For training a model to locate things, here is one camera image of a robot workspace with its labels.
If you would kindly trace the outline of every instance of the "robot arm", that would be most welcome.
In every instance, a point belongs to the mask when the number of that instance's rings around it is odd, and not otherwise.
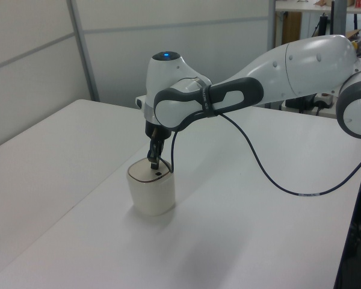
[[[145,103],[138,98],[137,104],[147,122],[175,131],[203,117],[313,93],[339,96],[340,126],[361,138],[361,58],[343,36],[279,46],[215,85],[188,67],[179,54],[162,52],[150,61]]]

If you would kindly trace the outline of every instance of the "metal pole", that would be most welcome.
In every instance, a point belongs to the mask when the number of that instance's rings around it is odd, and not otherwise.
[[[345,35],[347,26],[347,0],[335,0],[333,33]]]

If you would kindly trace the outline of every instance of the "black object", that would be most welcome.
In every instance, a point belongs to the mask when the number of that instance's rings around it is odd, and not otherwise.
[[[319,17],[319,21],[318,21],[316,27],[314,28],[314,32],[313,32],[313,34],[312,34],[312,37],[314,37],[315,32],[317,31],[317,29],[318,29],[318,27],[319,27],[319,24],[321,23],[321,17],[323,17],[323,16],[325,16],[325,13],[323,13],[322,16]]]
[[[340,127],[352,137],[361,138],[360,134],[352,132],[345,124],[344,112],[353,101],[361,99],[361,81],[347,87],[338,97],[336,104],[336,116]]]
[[[209,102],[211,104],[223,101],[226,93],[228,92],[240,91],[244,96],[243,101],[238,104],[214,110],[215,116],[221,113],[227,113],[229,111],[234,111],[240,108],[255,105],[260,102],[264,97],[264,89],[262,87],[262,84],[255,78],[244,77],[215,86],[203,87],[200,90],[188,93],[180,92],[179,90],[172,88],[162,90],[158,92],[155,96],[154,111],[156,109],[156,106],[161,101],[197,101],[198,103],[200,103],[200,105],[204,106],[207,102],[203,99],[203,91],[205,91],[205,97],[209,96]],[[201,111],[202,113],[190,114],[189,117],[186,117],[185,120],[182,121],[182,127],[178,125],[168,129],[171,131],[181,131],[185,129],[190,123],[204,117],[211,116],[212,108],[205,107],[205,109],[205,111]]]
[[[147,159],[151,162],[151,169],[157,170],[163,151],[164,140],[171,136],[171,131],[161,125],[154,125],[146,121],[146,129],[144,132],[151,139]]]
[[[313,101],[316,93],[313,95],[302,96],[301,98],[288,99],[285,102],[286,107],[295,108],[303,113],[304,110],[312,110],[314,107]]]
[[[173,51],[163,51],[155,54],[152,58],[159,61],[170,61],[180,58],[179,53]]]
[[[354,22],[354,30],[357,30],[358,29],[358,26],[357,26],[357,14],[354,15],[353,22]]]
[[[327,26],[327,16],[322,15],[319,17],[318,36],[323,36],[326,34],[326,26]]]

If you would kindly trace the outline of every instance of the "wall panel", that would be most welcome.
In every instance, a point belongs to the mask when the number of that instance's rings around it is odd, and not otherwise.
[[[0,68],[0,144],[89,98],[74,37]]]
[[[0,0],[0,63],[72,32],[65,0]]]

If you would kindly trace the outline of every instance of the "table surface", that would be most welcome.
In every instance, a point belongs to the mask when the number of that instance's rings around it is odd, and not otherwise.
[[[228,115],[287,189],[326,190],[361,160],[361,140],[334,119],[256,107]],[[147,150],[7,266],[0,288],[333,288],[361,169],[325,196],[291,196],[264,177],[229,122],[203,119],[176,141],[175,209],[147,217],[132,207],[126,180]]]
[[[330,6],[318,6],[314,3],[318,0],[308,0],[308,2],[297,2],[297,0],[276,1],[276,11],[295,12],[330,12]],[[361,14],[361,8],[354,8],[354,5],[347,7],[348,14]]]
[[[147,143],[142,131],[138,110],[80,100],[0,146],[0,271]]]

